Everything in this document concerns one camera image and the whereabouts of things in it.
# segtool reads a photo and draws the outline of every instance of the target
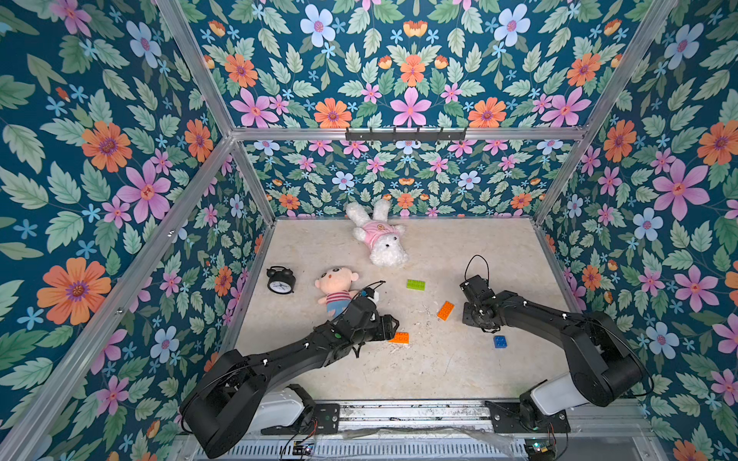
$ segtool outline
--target white plush dog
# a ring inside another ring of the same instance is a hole
[[[390,202],[383,199],[374,204],[371,219],[362,205],[351,202],[346,206],[346,214],[356,224],[354,237],[369,247],[369,259],[375,266],[401,266],[410,260],[400,244],[405,226],[388,224],[389,211]]]

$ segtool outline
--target beige floor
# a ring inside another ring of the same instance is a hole
[[[566,303],[527,219],[404,220],[403,245],[411,261],[402,269],[373,266],[364,243],[351,236],[346,221],[278,221],[264,267],[295,272],[295,293],[266,288],[262,271],[236,347],[262,353],[303,338],[327,319],[314,281],[326,269],[347,266],[359,272],[358,289],[387,280],[378,309],[400,321],[410,344],[373,342],[357,359],[349,355],[329,367],[294,380],[316,399],[515,398],[567,368],[564,353],[551,343],[516,328],[497,334],[506,349],[495,349],[491,334],[461,323],[465,300],[459,283],[469,258],[483,255],[491,287],[516,291],[531,301],[566,310]],[[476,258],[469,274],[486,276]],[[424,280],[426,291],[405,287]],[[449,320],[436,314],[445,301],[456,305]]]

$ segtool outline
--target orange lego brick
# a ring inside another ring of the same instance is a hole
[[[395,333],[395,337],[390,340],[395,344],[410,344],[410,333]]]
[[[450,302],[446,301],[444,303],[444,306],[438,312],[438,318],[439,319],[443,319],[444,322],[446,320],[448,320],[449,319],[449,315],[451,315],[451,311],[454,310],[454,307],[455,306],[453,304],[451,304]]]

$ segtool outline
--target plush doll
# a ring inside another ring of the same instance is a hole
[[[341,315],[351,299],[358,293],[357,290],[351,290],[351,282],[356,282],[358,279],[359,275],[348,267],[336,267],[315,280],[315,286],[326,295],[318,302],[325,304],[331,320]]]
[[[369,259],[375,266],[401,266],[410,260],[400,244],[405,226],[388,224],[389,211],[390,202],[387,200],[379,200],[374,204],[371,219],[364,207],[355,201],[346,206],[346,214],[356,224],[354,237],[369,247]]]

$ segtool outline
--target black alarm clock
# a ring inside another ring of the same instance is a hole
[[[284,266],[272,266],[266,270],[269,281],[266,286],[276,294],[290,294],[294,289],[294,275]]]

